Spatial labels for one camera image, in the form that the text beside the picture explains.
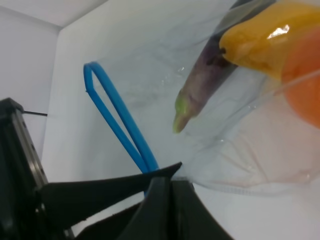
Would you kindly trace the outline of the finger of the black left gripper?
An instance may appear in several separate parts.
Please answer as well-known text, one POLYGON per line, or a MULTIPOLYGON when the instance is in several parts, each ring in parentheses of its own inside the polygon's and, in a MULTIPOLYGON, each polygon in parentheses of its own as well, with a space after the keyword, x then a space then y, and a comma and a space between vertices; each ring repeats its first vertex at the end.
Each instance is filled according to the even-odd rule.
POLYGON ((132 195, 147 191, 154 178, 170 179, 181 166, 179 162, 145 174, 48 183, 38 194, 49 222, 53 225, 76 225, 132 195))

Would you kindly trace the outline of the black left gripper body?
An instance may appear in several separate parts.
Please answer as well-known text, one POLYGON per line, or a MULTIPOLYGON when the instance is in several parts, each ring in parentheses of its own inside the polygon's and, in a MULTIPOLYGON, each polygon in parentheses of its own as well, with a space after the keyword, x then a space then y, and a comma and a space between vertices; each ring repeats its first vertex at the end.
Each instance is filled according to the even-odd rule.
POLYGON ((48 180, 23 113, 12 98, 0 101, 0 238, 72 240, 71 229, 47 219, 39 191, 48 180))

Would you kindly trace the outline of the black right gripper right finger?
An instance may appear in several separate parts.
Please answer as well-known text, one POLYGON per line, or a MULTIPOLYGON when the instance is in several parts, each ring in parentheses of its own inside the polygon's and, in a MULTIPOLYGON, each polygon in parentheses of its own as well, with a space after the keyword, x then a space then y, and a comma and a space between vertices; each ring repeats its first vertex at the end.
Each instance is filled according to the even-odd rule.
POLYGON ((185 180, 171 183, 172 240, 231 240, 212 217, 193 185, 185 180))

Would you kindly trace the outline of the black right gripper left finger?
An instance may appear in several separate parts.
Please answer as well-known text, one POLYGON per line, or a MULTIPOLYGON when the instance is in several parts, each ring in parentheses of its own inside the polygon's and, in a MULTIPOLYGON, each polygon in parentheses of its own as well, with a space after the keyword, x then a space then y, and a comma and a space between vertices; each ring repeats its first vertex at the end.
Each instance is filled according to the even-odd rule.
POLYGON ((170 180, 151 180, 145 199, 86 227, 77 240, 167 240, 170 180))

